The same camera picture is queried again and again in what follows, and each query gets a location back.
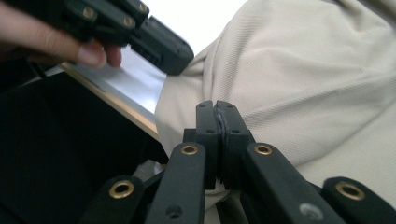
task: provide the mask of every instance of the screw hole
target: screw hole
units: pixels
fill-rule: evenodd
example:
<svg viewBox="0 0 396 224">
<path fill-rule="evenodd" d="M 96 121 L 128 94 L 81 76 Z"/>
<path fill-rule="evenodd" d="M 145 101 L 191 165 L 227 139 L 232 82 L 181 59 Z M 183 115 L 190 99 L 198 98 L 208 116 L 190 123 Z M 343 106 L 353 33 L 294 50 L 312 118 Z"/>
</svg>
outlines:
<svg viewBox="0 0 396 224">
<path fill-rule="evenodd" d="M 322 211 L 311 203 L 300 204 L 300 212 L 311 221 L 323 220 Z"/>
<path fill-rule="evenodd" d="M 117 193 L 123 193 L 129 189 L 128 185 L 119 185 L 115 188 Z"/>
<path fill-rule="evenodd" d="M 359 192 L 353 188 L 350 187 L 343 187 L 343 191 L 345 191 L 346 193 L 353 195 L 353 196 L 358 196 Z"/>
<path fill-rule="evenodd" d="M 178 219 L 182 215 L 180 206 L 175 205 L 175 204 L 170 205 L 168 208 L 166 208 L 165 213 L 169 219 Z"/>
<path fill-rule="evenodd" d="M 184 151 L 187 152 L 187 153 L 192 153 L 194 151 L 194 148 L 193 147 L 186 147 L 186 148 L 184 148 Z"/>
</svg>

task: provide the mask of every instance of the fingernail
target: fingernail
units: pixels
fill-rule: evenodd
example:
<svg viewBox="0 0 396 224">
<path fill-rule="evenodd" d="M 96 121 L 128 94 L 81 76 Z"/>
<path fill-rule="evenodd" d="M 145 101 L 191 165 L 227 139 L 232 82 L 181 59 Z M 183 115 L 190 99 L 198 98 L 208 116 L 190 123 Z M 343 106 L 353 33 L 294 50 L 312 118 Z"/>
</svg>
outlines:
<svg viewBox="0 0 396 224">
<path fill-rule="evenodd" d="M 116 54 L 116 58 L 114 59 L 113 66 L 120 67 L 121 66 L 121 62 L 122 62 L 122 54 L 121 54 L 121 51 L 118 50 L 117 54 Z"/>
<path fill-rule="evenodd" d="M 106 54 L 97 44 L 86 44 L 78 53 L 78 62 L 92 67 L 103 67 L 106 64 Z"/>
</svg>

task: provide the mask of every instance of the brass screw insert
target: brass screw insert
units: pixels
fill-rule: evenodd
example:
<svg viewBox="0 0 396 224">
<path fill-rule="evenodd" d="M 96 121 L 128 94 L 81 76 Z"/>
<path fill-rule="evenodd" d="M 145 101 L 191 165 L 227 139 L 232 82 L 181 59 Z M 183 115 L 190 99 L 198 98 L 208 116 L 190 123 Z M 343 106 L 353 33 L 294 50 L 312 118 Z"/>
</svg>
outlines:
<svg viewBox="0 0 396 224">
<path fill-rule="evenodd" d="M 87 19 L 92 19 L 95 11 L 91 7 L 84 7 L 84 11 L 82 11 L 82 15 L 84 15 Z"/>
<path fill-rule="evenodd" d="M 336 184 L 335 188 L 340 194 L 355 201 L 363 200 L 366 196 L 361 189 L 344 181 Z"/>
<path fill-rule="evenodd" d="M 262 154 L 263 156 L 268 156 L 272 153 L 272 149 L 266 146 L 255 146 L 254 150 L 257 153 Z"/>
<path fill-rule="evenodd" d="M 148 10 L 148 7 L 145 4 L 141 3 L 139 9 L 142 12 L 146 12 Z"/>
<path fill-rule="evenodd" d="M 116 182 L 108 192 L 114 199 L 121 199 L 128 197 L 134 192 L 134 184 L 129 180 L 121 180 Z"/>
<path fill-rule="evenodd" d="M 130 26 L 132 26 L 133 24 L 134 24 L 134 21 L 132 20 L 131 17 L 126 17 L 126 18 L 124 19 L 124 25 L 125 25 L 125 26 L 130 27 Z"/>
<path fill-rule="evenodd" d="M 181 149 L 181 152 L 190 156 L 198 152 L 198 147 L 186 146 Z"/>
</svg>

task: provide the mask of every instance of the beige cloth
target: beige cloth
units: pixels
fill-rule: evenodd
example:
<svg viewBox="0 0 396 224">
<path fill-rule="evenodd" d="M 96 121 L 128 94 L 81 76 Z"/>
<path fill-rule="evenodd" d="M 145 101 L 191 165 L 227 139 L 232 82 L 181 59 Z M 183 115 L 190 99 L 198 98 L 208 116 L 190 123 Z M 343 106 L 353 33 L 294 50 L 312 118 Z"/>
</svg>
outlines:
<svg viewBox="0 0 396 224">
<path fill-rule="evenodd" d="M 386 0 L 246 2 L 181 76 L 166 79 L 156 110 L 166 152 L 195 127 L 197 104 L 222 100 L 310 182 L 350 177 L 395 207 L 395 12 Z M 208 191 L 206 208 L 227 193 Z"/>
</svg>

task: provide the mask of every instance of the finger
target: finger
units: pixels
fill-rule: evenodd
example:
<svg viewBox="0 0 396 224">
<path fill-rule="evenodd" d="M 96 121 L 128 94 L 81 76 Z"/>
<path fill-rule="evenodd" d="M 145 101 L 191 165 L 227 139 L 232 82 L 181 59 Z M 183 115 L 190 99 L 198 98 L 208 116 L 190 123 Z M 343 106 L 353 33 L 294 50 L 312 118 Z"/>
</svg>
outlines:
<svg viewBox="0 0 396 224">
<path fill-rule="evenodd" d="M 0 62 L 19 58 L 28 58 L 28 60 L 32 62 L 45 64 L 62 63 L 66 61 L 66 59 L 59 59 L 31 49 L 15 48 L 7 54 L 0 55 Z"/>
<path fill-rule="evenodd" d="M 70 35 L 0 1 L 0 41 L 100 67 L 106 54 L 98 42 L 83 45 Z"/>
<path fill-rule="evenodd" d="M 122 61 L 121 48 L 116 45 L 108 44 L 108 43 L 105 43 L 103 45 L 107 55 L 108 64 L 110 64 L 113 67 L 120 67 Z"/>
</svg>

